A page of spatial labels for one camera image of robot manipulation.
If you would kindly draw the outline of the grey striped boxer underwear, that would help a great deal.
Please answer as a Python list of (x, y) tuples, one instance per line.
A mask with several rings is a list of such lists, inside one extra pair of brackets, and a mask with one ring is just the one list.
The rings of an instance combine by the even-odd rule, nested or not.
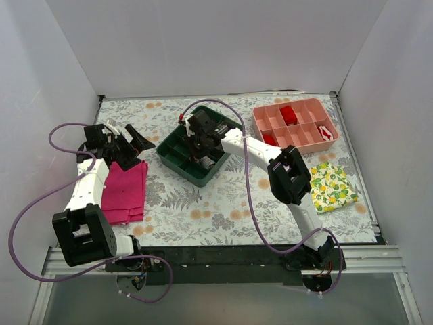
[(200, 159), (200, 164), (206, 170), (211, 170), (216, 165), (216, 162), (213, 161), (213, 159), (209, 158), (208, 156), (204, 156)]

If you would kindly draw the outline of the green divided organizer tray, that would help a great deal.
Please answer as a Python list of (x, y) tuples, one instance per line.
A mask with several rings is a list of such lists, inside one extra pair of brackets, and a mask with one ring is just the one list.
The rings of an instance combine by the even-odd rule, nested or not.
[[(188, 114), (195, 113), (206, 113), (217, 123), (229, 123), (230, 129), (242, 129), (241, 124), (207, 106), (198, 106), (196, 109), (188, 112)], [(179, 126), (156, 148), (156, 153), (160, 157), (163, 165), (173, 170), (193, 185), (202, 188), (214, 177), (223, 163), (229, 158), (230, 154), (223, 152), (220, 158), (209, 155), (208, 157), (213, 159), (216, 165), (211, 170), (206, 170), (200, 164), (200, 160), (192, 158), (189, 148), (184, 141), (185, 136), (185, 127), (179, 124)]]

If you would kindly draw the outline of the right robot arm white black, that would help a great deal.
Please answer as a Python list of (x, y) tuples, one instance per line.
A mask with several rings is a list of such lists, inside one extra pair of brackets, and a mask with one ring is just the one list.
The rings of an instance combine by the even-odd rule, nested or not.
[(243, 156), (245, 164), (253, 164), (269, 177), (271, 192), (284, 203), (294, 217), (302, 240), (284, 251), (271, 251), (295, 260), (299, 266), (321, 269), (331, 262), (333, 251), (342, 249), (330, 230), (323, 227), (311, 196), (311, 174), (294, 146), (271, 146), (246, 135), (233, 123), (216, 123), (204, 112), (179, 117), (186, 130), (185, 141), (194, 158), (202, 158), (211, 150)]

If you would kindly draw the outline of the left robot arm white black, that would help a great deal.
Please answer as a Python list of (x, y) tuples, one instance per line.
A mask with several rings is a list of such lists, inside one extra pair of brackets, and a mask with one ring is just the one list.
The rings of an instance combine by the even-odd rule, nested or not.
[(132, 125), (125, 129), (131, 139), (110, 122), (84, 128), (86, 140), (76, 154), (79, 179), (52, 220), (70, 267), (109, 258), (120, 258), (131, 271), (143, 265), (138, 239), (112, 228), (143, 220), (148, 165), (139, 155), (155, 145)]

